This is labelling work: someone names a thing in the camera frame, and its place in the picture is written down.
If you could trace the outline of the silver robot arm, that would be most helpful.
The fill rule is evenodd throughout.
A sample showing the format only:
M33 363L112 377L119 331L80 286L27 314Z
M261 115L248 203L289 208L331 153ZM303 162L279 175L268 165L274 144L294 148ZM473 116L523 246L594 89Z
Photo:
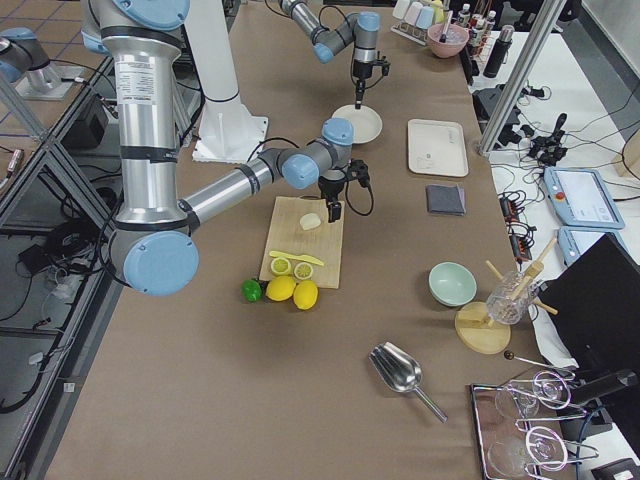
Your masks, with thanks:
M374 69L381 69L381 77L386 76L390 69L390 63L377 48L380 15L373 11L350 13L337 28L330 29L321 23L306 1L279 1L278 4L283 14L308 36L321 63L330 62L341 51L353 46L351 78L355 85L354 108L361 110L367 80L372 77Z
M114 62L123 203L109 253L117 277L152 296L173 294L194 277L199 252L192 232L277 180L302 189L335 179L351 160L354 129L324 122L300 148L258 152L266 121L242 104L227 24L217 1L86 1L85 46ZM193 55L203 94L198 152L234 163L224 177L179 198L176 168L190 129L173 66Z

